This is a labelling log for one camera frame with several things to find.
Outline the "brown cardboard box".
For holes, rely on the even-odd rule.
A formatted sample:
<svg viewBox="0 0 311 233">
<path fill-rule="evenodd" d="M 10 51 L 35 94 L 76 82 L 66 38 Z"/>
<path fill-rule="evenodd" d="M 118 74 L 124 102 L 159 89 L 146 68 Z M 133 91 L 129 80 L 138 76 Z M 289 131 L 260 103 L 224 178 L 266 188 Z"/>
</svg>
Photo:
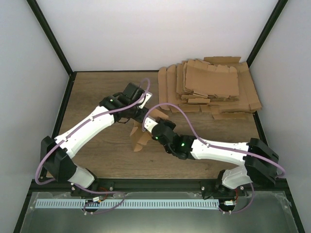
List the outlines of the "brown cardboard box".
<svg viewBox="0 0 311 233">
<path fill-rule="evenodd" d="M 166 115 L 165 113 L 163 113 L 162 111 L 158 110 L 158 109 L 154 109 L 149 115 L 148 117 L 152 117 L 153 119 L 168 119 L 169 116 Z M 132 143 L 132 149 L 134 152 L 140 151 L 142 150 L 143 146 L 146 146 L 148 141 L 151 140 L 152 136 L 150 135 L 149 132 L 142 131 L 142 124 L 133 120 L 133 128 L 132 131 L 130 133 L 130 139 L 131 139 L 131 143 Z"/>
</svg>

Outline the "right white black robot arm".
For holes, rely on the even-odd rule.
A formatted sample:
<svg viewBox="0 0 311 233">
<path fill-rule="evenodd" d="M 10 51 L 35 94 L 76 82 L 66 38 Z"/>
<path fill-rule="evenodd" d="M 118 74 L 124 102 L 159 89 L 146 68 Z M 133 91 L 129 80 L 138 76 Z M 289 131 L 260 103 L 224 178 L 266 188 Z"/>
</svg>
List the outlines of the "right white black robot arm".
<svg viewBox="0 0 311 233">
<path fill-rule="evenodd" d="M 194 135 L 174 132 L 175 124 L 169 120 L 148 117 L 144 128 L 158 141 L 168 154 L 182 160 L 215 160 L 236 165 L 220 172 L 216 191 L 223 196 L 242 185 L 255 183 L 273 187 L 278 177 L 279 156 L 259 139 L 249 142 L 224 143 L 209 141 Z"/>
</svg>

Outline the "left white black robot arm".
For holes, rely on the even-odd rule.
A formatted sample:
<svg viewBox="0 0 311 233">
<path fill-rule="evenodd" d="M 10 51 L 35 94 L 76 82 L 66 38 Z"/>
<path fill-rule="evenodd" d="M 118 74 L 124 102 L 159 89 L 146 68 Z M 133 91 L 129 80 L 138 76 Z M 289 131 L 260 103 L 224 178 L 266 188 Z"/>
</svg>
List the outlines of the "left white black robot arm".
<svg viewBox="0 0 311 233">
<path fill-rule="evenodd" d="M 147 108 L 145 104 L 152 98 L 148 89 L 129 83 L 122 91 L 105 97 L 99 105 L 81 122 L 65 133 L 41 141 L 40 163 L 35 181 L 39 180 L 41 170 L 46 169 L 53 181 L 70 182 L 82 187 L 88 196 L 99 192 L 99 183 L 88 169 L 73 162 L 77 152 L 102 130 L 119 122 L 122 118 L 142 122 Z"/>
</svg>

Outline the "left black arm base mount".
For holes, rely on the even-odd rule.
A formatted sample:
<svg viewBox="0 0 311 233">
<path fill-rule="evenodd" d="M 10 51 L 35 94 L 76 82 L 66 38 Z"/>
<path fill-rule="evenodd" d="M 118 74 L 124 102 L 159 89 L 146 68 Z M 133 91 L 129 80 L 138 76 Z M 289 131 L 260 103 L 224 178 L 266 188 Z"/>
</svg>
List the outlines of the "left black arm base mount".
<svg viewBox="0 0 311 233">
<path fill-rule="evenodd" d="M 106 189 L 105 187 L 100 187 L 98 184 L 93 184 L 89 188 L 88 191 L 85 191 L 75 184 L 71 186 L 71 195 L 73 197 L 82 197 L 82 198 L 93 198 L 97 196 L 110 197 L 114 194 L 113 191 Z"/>
</svg>

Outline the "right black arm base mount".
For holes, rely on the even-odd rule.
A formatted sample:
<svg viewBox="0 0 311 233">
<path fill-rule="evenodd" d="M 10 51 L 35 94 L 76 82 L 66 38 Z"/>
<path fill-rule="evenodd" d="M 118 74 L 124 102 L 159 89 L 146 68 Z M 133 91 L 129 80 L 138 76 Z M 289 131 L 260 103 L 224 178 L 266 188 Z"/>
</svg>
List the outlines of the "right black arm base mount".
<svg viewBox="0 0 311 233">
<path fill-rule="evenodd" d="M 204 199 L 233 199 L 238 196 L 245 196 L 245 191 L 240 189 L 229 189 L 223 186 L 217 179 L 207 179 L 200 181 L 201 193 Z"/>
</svg>

